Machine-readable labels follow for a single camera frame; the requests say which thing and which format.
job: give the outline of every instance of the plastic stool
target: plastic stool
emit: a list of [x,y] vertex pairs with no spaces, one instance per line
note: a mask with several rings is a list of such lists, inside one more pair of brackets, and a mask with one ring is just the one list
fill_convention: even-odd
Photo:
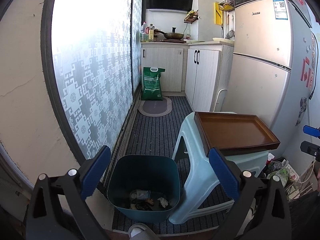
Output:
[[[180,202],[169,217],[169,221],[176,225],[183,224],[194,217],[229,209],[234,203],[231,200],[212,207],[198,209],[220,182],[209,163],[209,158],[205,155],[203,143],[194,121],[194,113],[189,114],[182,122],[172,159],[177,163],[180,159],[187,158],[186,154],[190,159],[190,173],[183,187]],[[257,177],[266,165],[268,151],[226,156],[226,159],[235,162],[241,171],[251,171]]]

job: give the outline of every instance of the trash bin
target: trash bin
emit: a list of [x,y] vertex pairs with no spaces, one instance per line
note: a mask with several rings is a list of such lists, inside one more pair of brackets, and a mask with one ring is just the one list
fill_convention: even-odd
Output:
[[[150,190],[166,196],[170,209],[161,211],[131,210],[129,194]],[[144,223],[160,223],[172,214],[180,200],[180,181],[176,163],[165,156],[126,155],[113,170],[107,190],[109,201],[124,215]]]

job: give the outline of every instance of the green bag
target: green bag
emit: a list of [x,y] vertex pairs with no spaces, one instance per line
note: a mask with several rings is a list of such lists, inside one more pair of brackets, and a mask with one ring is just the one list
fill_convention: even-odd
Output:
[[143,67],[143,92],[141,100],[163,100],[160,86],[161,72],[164,68]]

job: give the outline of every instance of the plastic bottle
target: plastic bottle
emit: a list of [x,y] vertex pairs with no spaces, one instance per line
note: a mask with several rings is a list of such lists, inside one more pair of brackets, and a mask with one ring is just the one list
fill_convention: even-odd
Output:
[[190,33],[189,33],[189,30],[188,30],[188,33],[187,33],[187,35],[186,35],[186,40],[190,40],[190,38],[191,38],[191,35],[190,35]]
[[141,26],[141,31],[140,31],[140,42],[146,42],[148,39],[148,34],[146,33],[147,27],[148,27],[148,24],[146,22],[143,22],[143,25]]
[[149,42],[153,42],[153,38],[154,38],[154,29],[155,27],[153,26],[153,24],[150,24],[149,26]]

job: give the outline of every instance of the cabinet handle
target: cabinet handle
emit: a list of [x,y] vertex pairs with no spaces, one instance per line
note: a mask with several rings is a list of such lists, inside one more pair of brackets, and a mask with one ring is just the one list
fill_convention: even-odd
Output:
[[193,59],[195,61],[195,64],[197,64],[197,62],[196,62],[196,53],[197,53],[197,51],[195,50],[195,56],[193,57]]
[[199,65],[199,55],[200,55],[200,51],[198,50],[197,52],[197,64]]

